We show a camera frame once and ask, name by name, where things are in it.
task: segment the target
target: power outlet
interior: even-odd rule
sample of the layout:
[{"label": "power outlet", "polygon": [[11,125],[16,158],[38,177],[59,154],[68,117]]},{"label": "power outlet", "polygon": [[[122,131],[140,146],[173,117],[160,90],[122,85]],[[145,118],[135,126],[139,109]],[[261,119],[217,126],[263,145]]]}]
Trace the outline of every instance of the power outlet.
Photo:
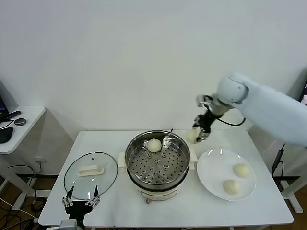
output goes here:
[{"label": "power outlet", "polygon": [[47,162],[45,158],[40,157],[40,156],[36,156],[36,157],[34,157],[34,159],[35,159],[35,162],[38,163],[38,164]]}]

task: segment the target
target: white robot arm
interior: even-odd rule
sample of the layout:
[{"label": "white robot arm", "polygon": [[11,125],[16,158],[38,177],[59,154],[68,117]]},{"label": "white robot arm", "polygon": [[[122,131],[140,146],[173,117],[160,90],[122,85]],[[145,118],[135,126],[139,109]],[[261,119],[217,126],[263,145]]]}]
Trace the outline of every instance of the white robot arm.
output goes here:
[{"label": "white robot arm", "polygon": [[195,119],[200,133],[195,142],[206,139],[210,125],[231,108],[272,136],[292,144],[307,146],[307,106],[281,92],[259,85],[240,73],[220,81],[217,93],[198,95],[197,104],[207,112]]}]

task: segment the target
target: black cable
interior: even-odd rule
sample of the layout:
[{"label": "black cable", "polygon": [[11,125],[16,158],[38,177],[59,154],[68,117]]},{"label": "black cable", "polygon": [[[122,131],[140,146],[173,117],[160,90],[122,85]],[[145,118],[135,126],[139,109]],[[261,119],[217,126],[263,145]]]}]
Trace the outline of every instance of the black cable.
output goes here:
[{"label": "black cable", "polygon": [[47,227],[43,225],[39,225],[37,230],[46,230]]},{"label": "black cable", "polygon": [[32,176],[31,176],[31,179],[30,179],[30,183],[32,182],[32,179],[34,177],[34,169],[31,166],[24,165],[24,164],[17,164],[17,165],[11,165],[8,168],[12,168],[12,167],[28,167],[29,169],[31,169],[32,170]]},{"label": "black cable", "polygon": [[226,125],[229,125],[229,126],[240,126],[240,125],[242,125],[245,122],[246,118],[244,117],[243,121],[241,123],[239,123],[239,124],[231,124],[231,123],[228,123],[226,121],[221,120],[220,118],[217,118],[216,120],[218,120],[218,121],[220,121],[220,122],[222,122],[222,123],[224,123]]},{"label": "black cable", "polygon": [[[47,201],[46,198],[38,198],[35,202],[33,202],[33,203],[31,204],[31,211],[32,211],[33,213],[35,213],[35,215],[36,215],[38,212],[41,212],[41,211],[43,210],[44,206],[45,206],[46,201]],[[36,204],[37,202],[42,202],[42,203],[41,203],[40,205],[38,205],[38,206],[35,206],[35,204]]]},{"label": "black cable", "polygon": [[8,123],[5,127],[0,127],[0,129],[6,128],[7,126],[9,126],[14,120],[9,120],[11,121],[10,123]]},{"label": "black cable", "polygon": [[22,228],[25,230],[32,230],[38,223],[34,223],[33,220],[23,223]]},{"label": "black cable", "polygon": [[6,228],[4,228],[3,230],[9,230],[9,229],[11,229],[11,228],[14,228],[15,226],[17,226],[17,225],[19,225],[19,229],[21,230],[22,229],[22,223],[25,223],[25,222],[28,222],[28,221],[33,221],[34,220],[34,218],[30,218],[30,219],[25,219],[25,220],[22,220],[21,222],[19,222],[19,223],[16,223],[16,224],[13,224],[13,225],[11,225],[11,226],[9,226],[9,227],[6,227]]},{"label": "black cable", "polygon": [[39,162],[39,172],[37,174],[39,174],[42,171],[42,163]]},{"label": "black cable", "polygon": [[274,172],[277,169],[277,166],[280,163],[281,158],[283,156],[283,152],[284,152],[283,148],[284,148],[284,146],[285,146],[285,143],[283,144],[282,148],[280,150],[278,150],[278,153],[277,153],[276,158],[274,160],[274,163],[272,165],[272,177],[273,177]]},{"label": "black cable", "polygon": [[9,212],[9,210],[7,210],[7,209],[5,209],[5,208],[2,208],[2,207],[0,207],[0,209],[2,209],[3,211]]},{"label": "black cable", "polygon": [[2,218],[0,218],[0,221],[3,220],[3,218],[7,217],[7,216],[14,216],[14,217],[19,217],[20,218],[20,221],[21,221],[21,217],[20,216],[17,216],[15,214],[6,214],[4,215]]},{"label": "black cable", "polygon": [[[18,165],[11,165],[11,166],[9,166],[8,168],[12,168],[12,167],[27,167],[27,168],[30,168],[31,171],[32,171],[32,177],[30,178],[30,183],[31,183],[31,181],[32,181],[32,179],[33,179],[33,177],[34,177],[34,169],[33,169],[31,166],[23,165],[23,164],[18,164]],[[17,212],[17,213],[15,214],[15,216],[13,216],[11,219],[8,219],[8,216],[9,216],[9,215],[11,216],[10,212],[12,211],[12,207],[10,207],[10,209],[7,210],[7,211],[8,211],[8,213],[7,213],[7,216],[6,216],[6,219],[5,219],[5,224],[4,224],[4,226],[2,226],[0,229],[2,229],[3,227],[7,227],[7,224],[8,224],[9,222],[11,222],[11,221],[15,218],[15,216],[17,216],[17,213],[18,213],[18,212]]]},{"label": "black cable", "polygon": [[281,164],[282,164],[282,174],[281,174],[281,176],[283,176],[283,161],[280,161],[279,163],[281,163]]},{"label": "black cable", "polygon": [[37,197],[37,191],[36,191],[36,189],[34,189],[34,191],[35,191],[34,201],[33,201],[32,203],[26,205],[26,206],[22,206],[22,207],[20,208],[21,210],[24,209],[24,208],[26,208],[26,207],[31,206],[32,204],[35,204],[35,202],[36,202],[36,197]]}]

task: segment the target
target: stainless steel steamer basket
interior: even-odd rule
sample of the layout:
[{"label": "stainless steel steamer basket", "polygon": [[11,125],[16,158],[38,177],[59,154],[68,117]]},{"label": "stainless steel steamer basket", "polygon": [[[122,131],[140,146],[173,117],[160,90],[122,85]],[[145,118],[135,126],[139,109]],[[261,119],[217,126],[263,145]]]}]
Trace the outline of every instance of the stainless steel steamer basket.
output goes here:
[{"label": "stainless steel steamer basket", "polygon": [[[162,142],[159,152],[150,152],[150,139]],[[136,185],[150,191],[166,191],[181,183],[188,172],[190,150],[178,135],[152,130],[139,134],[127,146],[125,163]]]}]

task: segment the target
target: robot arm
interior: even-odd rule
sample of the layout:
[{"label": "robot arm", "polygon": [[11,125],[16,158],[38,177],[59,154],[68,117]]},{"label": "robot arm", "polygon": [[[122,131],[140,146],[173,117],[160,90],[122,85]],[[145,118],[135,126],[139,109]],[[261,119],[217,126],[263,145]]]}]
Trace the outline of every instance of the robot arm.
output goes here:
[{"label": "robot arm", "polygon": [[220,81],[217,93],[198,95],[197,104],[207,112],[195,119],[193,128],[200,132],[195,142],[206,139],[210,125],[231,108],[272,136],[292,144],[307,145],[307,107],[281,92],[259,85],[248,77],[234,73]]},{"label": "robot arm", "polygon": [[74,186],[67,192],[66,197],[62,198],[62,203],[65,211],[69,214],[69,219],[63,220],[60,227],[49,228],[47,230],[84,230],[83,225],[84,217],[90,213],[100,202],[98,196],[97,185],[95,187],[94,197],[90,200],[74,200],[71,201],[71,196]]}]

